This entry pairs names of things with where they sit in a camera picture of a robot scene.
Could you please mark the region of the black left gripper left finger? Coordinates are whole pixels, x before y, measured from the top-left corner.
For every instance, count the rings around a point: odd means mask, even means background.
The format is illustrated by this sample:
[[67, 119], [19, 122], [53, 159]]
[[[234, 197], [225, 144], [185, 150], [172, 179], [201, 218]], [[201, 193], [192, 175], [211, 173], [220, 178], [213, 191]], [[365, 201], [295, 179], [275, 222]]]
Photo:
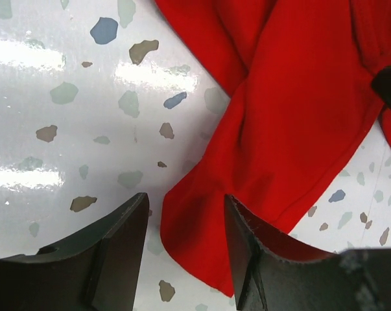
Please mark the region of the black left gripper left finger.
[[148, 217], [138, 193], [35, 255], [0, 259], [0, 310], [132, 310]]

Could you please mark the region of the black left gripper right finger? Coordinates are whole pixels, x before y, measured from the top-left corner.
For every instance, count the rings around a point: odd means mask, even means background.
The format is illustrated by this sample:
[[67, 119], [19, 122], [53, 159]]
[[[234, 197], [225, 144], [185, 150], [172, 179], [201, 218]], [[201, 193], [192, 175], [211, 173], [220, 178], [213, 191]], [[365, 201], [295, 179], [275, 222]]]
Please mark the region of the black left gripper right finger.
[[391, 249], [330, 253], [224, 198], [238, 310], [391, 310]]

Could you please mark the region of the red t-shirt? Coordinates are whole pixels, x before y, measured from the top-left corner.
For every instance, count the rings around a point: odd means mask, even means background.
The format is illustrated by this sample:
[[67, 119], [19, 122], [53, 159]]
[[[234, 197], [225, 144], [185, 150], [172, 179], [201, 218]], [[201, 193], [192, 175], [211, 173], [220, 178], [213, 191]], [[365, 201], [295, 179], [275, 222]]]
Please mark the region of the red t-shirt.
[[371, 87], [391, 66], [391, 1], [158, 1], [160, 12], [230, 97], [200, 162], [166, 195], [169, 255], [233, 295], [224, 228], [232, 194], [290, 232], [376, 120]]

